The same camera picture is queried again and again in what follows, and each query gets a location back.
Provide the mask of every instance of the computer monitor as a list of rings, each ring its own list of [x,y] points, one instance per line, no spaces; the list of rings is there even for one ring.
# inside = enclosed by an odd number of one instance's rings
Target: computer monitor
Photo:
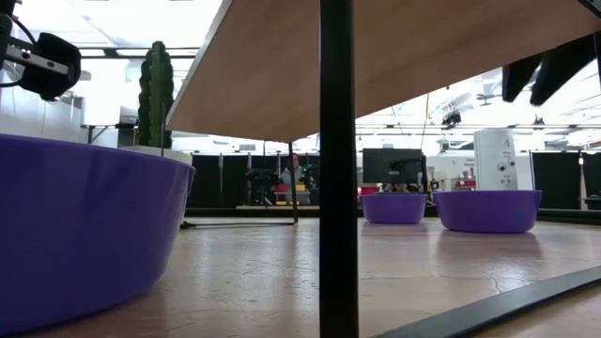
[[[363,182],[417,184],[427,182],[421,149],[377,148],[363,150]]]

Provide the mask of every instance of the green cactus plant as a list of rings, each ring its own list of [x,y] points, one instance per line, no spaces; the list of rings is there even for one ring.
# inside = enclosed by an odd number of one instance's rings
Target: green cactus plant
[[[146,53],[146,59],[142,63],[140,88],[138,144],[161,147],[162,120],[173,104],[174,84],[171,56],[160,41],[153,43],[152,49]],[[164,131],[162,142],[164,148],[171,147],[171,131]]]

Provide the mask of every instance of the office equipment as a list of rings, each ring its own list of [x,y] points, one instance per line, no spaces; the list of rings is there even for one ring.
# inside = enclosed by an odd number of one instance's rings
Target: office equipment
[[[0,2],[0,65],[5,61],[25,66],[23,76],[16,82],[0,84],[38,93],[43,100],[54,101],[72,88],[81,75],[82,55],[73,44],[49,33],[40,33],[35,40],[29,30],[13,15],[18,0]],[[16,23],[30,42],[10,35]]]
[[[420,149],[364,149],[364,183],[421,184],[424,155]]]

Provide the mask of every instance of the wooden table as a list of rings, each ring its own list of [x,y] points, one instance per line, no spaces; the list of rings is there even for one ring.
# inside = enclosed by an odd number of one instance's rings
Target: wooden table
[[[577,0],[355,0],[357,117],[601,30]],[[319,132],[319,1],[223,0],[168,128]]]

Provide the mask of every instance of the purple bowl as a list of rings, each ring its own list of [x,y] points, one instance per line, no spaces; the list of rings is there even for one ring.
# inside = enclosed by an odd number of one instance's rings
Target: purple bowl
[[[437,192],[434,201],[449,230],[521,234],[534,227],[541,195],[540,191]]]
[[[370,223],[415,224],[424,217],[428,196],[419,193],[377,193],[361,196],[363,216]]]
[[[0,135],[0,336],[106,309],[164,272],[194,169]]]

